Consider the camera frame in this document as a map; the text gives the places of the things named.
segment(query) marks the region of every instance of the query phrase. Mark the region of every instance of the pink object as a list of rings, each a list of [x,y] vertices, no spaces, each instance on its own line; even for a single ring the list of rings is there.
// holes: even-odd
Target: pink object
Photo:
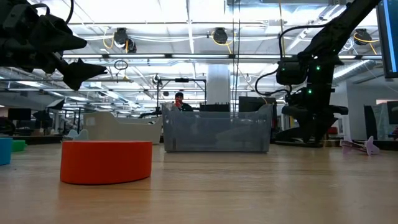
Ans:
[[[380,153],[380,149],[373,144],[373,136],[365,141],[364,144],[357,144],[351,139],[345,138],[345,140],[340,141],[340,146],[343,148],[343,154],[347,154],[352,150],[364,152],[369,156]]]

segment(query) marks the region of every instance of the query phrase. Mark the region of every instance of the teal container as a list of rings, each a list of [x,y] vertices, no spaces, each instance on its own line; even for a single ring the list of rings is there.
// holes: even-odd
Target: teal container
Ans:
[[[11,162],[12,138],[0,138],[0,166]]]
[[[26,147],[25,140],[13,140],[13,142],[12,142],[12,151],[13,152],[25,151],[25,147]]]

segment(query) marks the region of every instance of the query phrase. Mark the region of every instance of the green object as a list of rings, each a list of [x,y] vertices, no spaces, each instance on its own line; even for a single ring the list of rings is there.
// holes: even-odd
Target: green object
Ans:
[[[13,140],[12,141],[12,151],[13,152],[22,152],[25,150],[26,143],[25,140]]]

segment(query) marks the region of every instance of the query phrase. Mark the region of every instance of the person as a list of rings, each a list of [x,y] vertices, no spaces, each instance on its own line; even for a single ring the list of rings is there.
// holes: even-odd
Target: person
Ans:
[[[175,106],[180,109],[180,111],[193,111],[193,108],[188,104],[184,103],[184,94],[178,92],[175,94]]]

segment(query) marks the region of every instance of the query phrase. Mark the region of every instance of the clear plastic bin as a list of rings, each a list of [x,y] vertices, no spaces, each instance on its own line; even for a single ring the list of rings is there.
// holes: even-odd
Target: clear plastic bin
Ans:
[[[256,112],[181,112],[162,104],[164,145],[167,152],[267,152],[272,105]]]

